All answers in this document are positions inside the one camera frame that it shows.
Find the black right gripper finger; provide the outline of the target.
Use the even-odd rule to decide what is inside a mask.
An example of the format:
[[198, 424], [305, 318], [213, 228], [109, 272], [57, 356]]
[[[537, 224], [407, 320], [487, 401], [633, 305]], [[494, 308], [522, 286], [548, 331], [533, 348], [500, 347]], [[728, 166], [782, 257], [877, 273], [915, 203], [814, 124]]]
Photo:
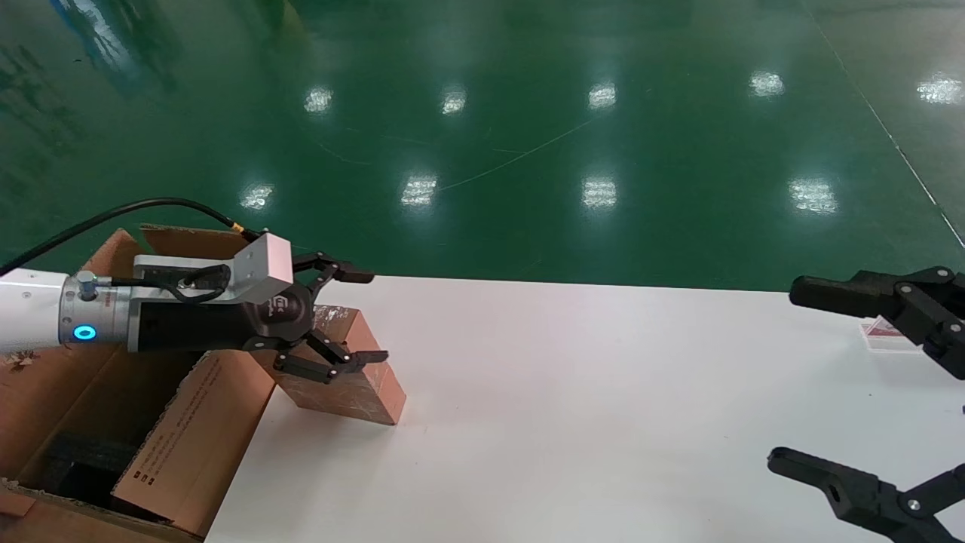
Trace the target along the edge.
[[964, 377], [964, 276], [933, 267], [909, 275], [856, 272], [848, 281], [799, 276], [793, 305], [883, 318], [956, 379]]
[[964, 467], [945, 471], [909, 490], [787, 447], [767, 458], [773, 474], [820, 490], [834, 515], [845, 523], [892, 542], [955, 542], [937, 514], [964, 499]]

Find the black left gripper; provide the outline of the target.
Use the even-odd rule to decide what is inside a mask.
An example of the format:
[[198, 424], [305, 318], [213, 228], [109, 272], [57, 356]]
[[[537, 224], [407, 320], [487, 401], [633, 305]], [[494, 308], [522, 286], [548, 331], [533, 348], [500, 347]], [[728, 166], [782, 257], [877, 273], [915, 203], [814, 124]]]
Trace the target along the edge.
[[261, 305], [183, 305], [143, 302], [128, 336], [131, 353], [153, 351], [277, 350], [276, 371], [320, 384], [382, 364], [388, 351], [351, 351], [314, 326], [318, 293], [332, 281], [368, 284], [375, 274], [325, 252], [293, 257], [293, 272], [314, 269], [305, 286], [296, 283]]

